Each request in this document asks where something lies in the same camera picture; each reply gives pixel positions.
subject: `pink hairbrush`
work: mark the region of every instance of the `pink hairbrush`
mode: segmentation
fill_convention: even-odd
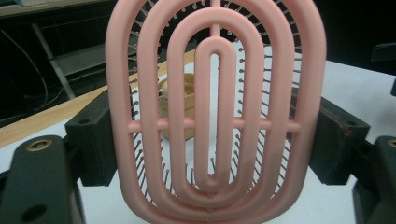
[[[152,223],[260,223],[279,216],[303,187],[318,116],[326,44],[313,1],[233,0],[222,6],[212,0],[210,7],[188,15],[168,44],[168,118],[159,116],[158,43],[177,13],[206,2],[148,2],[149,12],[146,0],[119,0],[106,36],[109,103],[125,202]],[[134,22],[139,13],[146,16],[142,23]],[[195,115],[186,117],[184,52],[204,28],[211,35],[195,51]],[[237,43],[221,37],[221,29],[235,35]],[[131,30],[138,35],[134,118],[127,56]],[[213,54],[219,56],[219,70],[211,69]],[[217,100],[211,97],[213,83],[218,83]],[[293,87],[298,87],[298,102],[290,119]],[[194,129],[187,142],[185,129]],[[169,141],[163,140],[163,130],[169,131]]]

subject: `cable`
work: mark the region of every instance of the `cable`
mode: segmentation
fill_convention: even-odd
[[[49,104],[52,104],[55,100],[57,100],[57,99],[61,96],[61,93],[62,93],[63,91],[64,91],[64,88],[61,88],[61,90],[58,92],[58,94],[57,94],[52,100],[50,100],[48,103],[46,103],[46,104],[40,106],[39,108],[34,109],[34,111],[36,112],[36,111],[40,110],[41,108],[43,108],[44,106],[49,105]]]
[[[11,38],[11,36],[9,36],[4,30],[1,30],[1,32],[3,33],[3,35],[8,38],[18,49],[21,50],[21,52],[26,56],[26,58],[29,60],[29,62],[32,64],[32,66],[35,68],[35,70],[37,71],[38,75],[40,76],[41,82],[43,83],[44,86],[44,91],[46,93],[45,96],[45,100],[42,106],[40,106],[38,109],[42,108],[43,106],[47,105],[47,101],[49,98],[49,91],[47,88],[47,83],[44,80],[43,76],[41,75],[40,71],[38,70],[37,66],[35,65],[35,63],[33,62],[33,60],[29,57],[29,55],[27,54],[27,52],[14,40]]]

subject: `pink plastic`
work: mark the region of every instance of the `pink plastic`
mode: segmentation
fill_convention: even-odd
[[[253,13],[268,33],[272,52],[268,117],[261,118],[264,50],[256,27],[240,13],[223,8],[220,0],[185,18],[169,40],[169,119],[159,119],[157,48],[166,23],[194,0],[160,0],[147,15],[137,44],[140,120],[132,120],[127,49],[134,19],[145,0],[119,0],[106,36],[106,69],[114,143],[125,202],[138,216],[153,223],[260,223],[285,212],[298,198],[304,183],[316,128],[325,62],[325,35],[311,0],[283,0],[296,21],[302,42],[302,73],[294,120],[289,119],[294,66],[294,41],[284,13],[270,0],[234,0]],[[199,30],[211,37],[195,51],[195,117],[184,116],[184,50]],[[245,49],[242,117],[233,114],[236,56],[219,29],[233,32]],[[219,103],[216,169],[208,167],[210,56],[219,55]],[[184,129],[193,128],[194,176],[186,179]],[[230,182],[233,129],[242,130],[236,178]],[[163,183],[159,131],[169,129],[174,193]],[[266,130],[261,175],[252,187],[259,130]],[[288,169],[275,196],[287,132],[292,132]],[[134,156],[134,133],[142,133],[147,188],[152,202],[139,189]]]

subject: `brass insert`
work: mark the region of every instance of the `brass insert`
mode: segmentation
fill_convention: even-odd
[[[396,139],[389,139],[388,144],[390,144],[391,147],[396,147]]]
[[[32,152],[40,151],[40,150],[46,149],[51,144],[52,144],[52,140],[40,139],[40,140],[34,141],[29,146],[27,146],[26,150],[32,151]]]

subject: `black 3d printed part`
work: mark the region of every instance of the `black 3d printed part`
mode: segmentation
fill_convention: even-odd
[[[102,92],[66,124],[68,141],[80,149],[85,163],[84,186],[108,186],[117,170],[107,91]]]

